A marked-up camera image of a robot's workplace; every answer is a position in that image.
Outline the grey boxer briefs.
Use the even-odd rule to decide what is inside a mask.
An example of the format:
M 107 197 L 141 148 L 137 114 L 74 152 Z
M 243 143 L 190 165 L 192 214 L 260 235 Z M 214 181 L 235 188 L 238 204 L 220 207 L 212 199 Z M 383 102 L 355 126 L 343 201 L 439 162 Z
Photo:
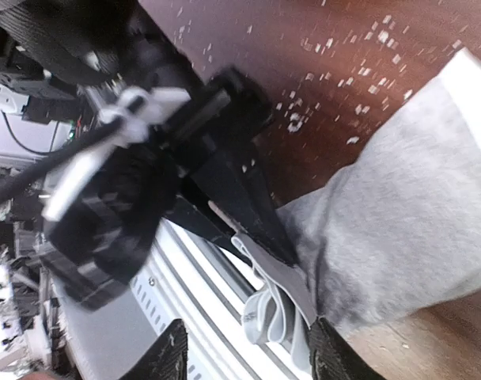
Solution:
M 345 340 L 480 290 L 481 61 L 458 51 L 355 163 L 277 216 L 295 265 L 233 239 L 252 241 L 269 278 L 312 308 L 308 347 L 318 317 Z

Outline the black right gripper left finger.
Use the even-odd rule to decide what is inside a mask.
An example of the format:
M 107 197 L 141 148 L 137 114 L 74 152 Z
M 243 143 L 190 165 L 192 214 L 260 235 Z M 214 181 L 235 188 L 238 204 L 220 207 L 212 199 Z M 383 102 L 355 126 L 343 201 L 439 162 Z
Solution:
M 186 380 L 187 330 L 174 319 L 121 380 Z

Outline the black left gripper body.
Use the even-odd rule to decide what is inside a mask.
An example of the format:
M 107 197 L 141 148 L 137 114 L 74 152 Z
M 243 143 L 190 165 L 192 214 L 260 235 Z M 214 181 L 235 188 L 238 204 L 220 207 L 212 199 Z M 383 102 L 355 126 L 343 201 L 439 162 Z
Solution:
M 0 1 L 0 28 L 53 78 L 100 98 L 91 131 L 0 184 L 1 206 L 61 170 L 40 259 L 100 309 L 146 262 L 184 178 L 219 150 L 256 150 L 271 103 L 233 66 L 202 81 L 138 1 Z

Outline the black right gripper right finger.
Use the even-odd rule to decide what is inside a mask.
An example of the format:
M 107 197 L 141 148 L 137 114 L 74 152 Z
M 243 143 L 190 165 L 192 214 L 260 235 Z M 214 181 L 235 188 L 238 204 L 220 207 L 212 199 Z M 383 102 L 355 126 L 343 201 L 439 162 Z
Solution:
M 309 332 L 311 374 L 317 380 L 383 380 L 339 335 L 325 317 Z

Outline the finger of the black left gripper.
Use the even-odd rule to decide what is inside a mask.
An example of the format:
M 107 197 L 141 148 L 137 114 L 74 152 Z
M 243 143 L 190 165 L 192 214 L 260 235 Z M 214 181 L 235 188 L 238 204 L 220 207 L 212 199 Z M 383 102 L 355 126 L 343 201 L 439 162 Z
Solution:
M 166 218 L 226 249 L 243 262 L 230 238 L 237 230 L 284 264 L 298 262 L 279 220 L 256 150 L 219 150 L 186 176 Z

